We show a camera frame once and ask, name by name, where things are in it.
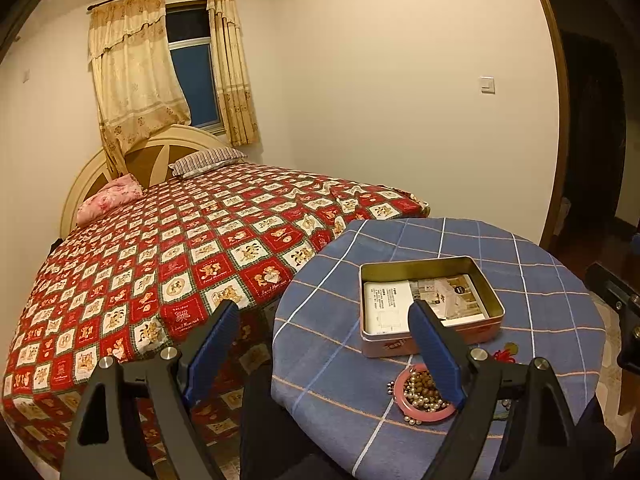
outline beige curtain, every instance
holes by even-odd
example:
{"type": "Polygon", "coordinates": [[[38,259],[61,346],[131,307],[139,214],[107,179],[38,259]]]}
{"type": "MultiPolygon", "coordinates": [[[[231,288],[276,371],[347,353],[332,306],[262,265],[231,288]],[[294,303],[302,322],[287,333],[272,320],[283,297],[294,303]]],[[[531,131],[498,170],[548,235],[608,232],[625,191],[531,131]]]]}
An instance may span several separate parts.
{"type": "Polygon", "coordinates": [[[257,142],[254,100],[246,74],[235,0],[207,0],[216,93],[232,146],[257,142]]]}
{"type": "Polygon", "coordinates": [[[164,0],[117,0],[92,10],[90,62],[111,173],[127,173],[124,155],[140,140],[191,123],[164,20],[164,0]]]}

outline bed headboard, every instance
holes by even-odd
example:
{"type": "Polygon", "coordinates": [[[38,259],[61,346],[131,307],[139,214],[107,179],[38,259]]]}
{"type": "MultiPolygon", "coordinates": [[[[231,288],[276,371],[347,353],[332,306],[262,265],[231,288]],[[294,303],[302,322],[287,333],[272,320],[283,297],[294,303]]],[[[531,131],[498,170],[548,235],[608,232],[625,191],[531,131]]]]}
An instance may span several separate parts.
{"type": "MultiPolygon", "coordinates": [[[[189,153],[228,146],[213,134],[193,126],[174,124],[153,137],[136,144],[124,157],[129,173],[143,188],[172,177],[168,167],[189,153]]],[[[60,221],[60,237],[66,238],[76,225],[81,203],[111,180],[104,151],[100,150],[82,168],[66,197],[60,221]]]]}

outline striped pillow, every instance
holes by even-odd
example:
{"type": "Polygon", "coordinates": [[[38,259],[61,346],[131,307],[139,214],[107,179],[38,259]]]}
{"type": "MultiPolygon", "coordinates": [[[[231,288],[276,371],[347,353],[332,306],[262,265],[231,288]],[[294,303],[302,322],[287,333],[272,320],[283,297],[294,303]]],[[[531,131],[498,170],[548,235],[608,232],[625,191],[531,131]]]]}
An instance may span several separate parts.
{"type": "Polygon", "coordinates": [[[190,153],[183,158],[179,158],[173,164],[169,164],[174,176],[182,175],[188,171],[199,170],[206,166],[211,166],[223,160],[231,160],[232,158],[243,158],[245,154],[239,152],[235,148],[212,148],[203,152],[190,153]]]}
{"type": "Polygon", "coordinates": [[[200,176],[201,174],[209,173],[209,171],[217,170],[218,168],[224,168],[225,166],[231,166],[232,164],[240,164],[241,162],[244,162],[244,158],[230,158],[229,160],[216,162],[215,164],[204,166],[203,168],[198,168],[197,170],[187,171],[187,173],[182,174],[180,178],[183,180],[189,180],[190,178],[200,176]]]}

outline door frame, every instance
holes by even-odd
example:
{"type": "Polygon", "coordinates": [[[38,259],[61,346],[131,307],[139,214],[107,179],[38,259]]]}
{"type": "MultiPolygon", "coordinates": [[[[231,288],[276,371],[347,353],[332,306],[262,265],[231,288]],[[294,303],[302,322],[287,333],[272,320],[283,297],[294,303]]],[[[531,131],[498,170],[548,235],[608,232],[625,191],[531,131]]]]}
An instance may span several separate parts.
{"type": "Polygon", "coordinates": [[[558,158],[556,160],[556,175],[554,177],[554,186],[551,191],[551,199],[549,201],[549,209],[546,213],[545,227],[540,238],[540,247],[548,250],[551,245],[551,239],[554,235],[554,229],[558,222],[560,206],[562,203],[562,191],[564,189],[564,178],[566,176],[566,162],[569,154],[569,122],[570,117],[570,101],[569,101],[569,79],[567,76],[566,60],[564,58],[564,49],[562,48],[562,37],[556,16],[551,8],[549,0],[540,0],[542,9],[545,13],[546,24],[549,28],[551,36],[551,45],[556,60],[556,76],[558,79],[558,158]]]}

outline pink blanket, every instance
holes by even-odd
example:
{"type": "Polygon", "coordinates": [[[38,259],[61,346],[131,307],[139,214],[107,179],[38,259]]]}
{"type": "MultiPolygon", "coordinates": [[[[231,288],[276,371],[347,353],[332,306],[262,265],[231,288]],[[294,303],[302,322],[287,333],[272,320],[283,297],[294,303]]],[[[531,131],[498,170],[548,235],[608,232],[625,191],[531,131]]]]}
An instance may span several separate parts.
{"type": "Polygon", "coordinates": [[[115,207],[135,202],[142,198],[142,187],[132,174],[111,180],[98,193],[89,197],[78,208],[76,223],[83,228],[115,207]]]}

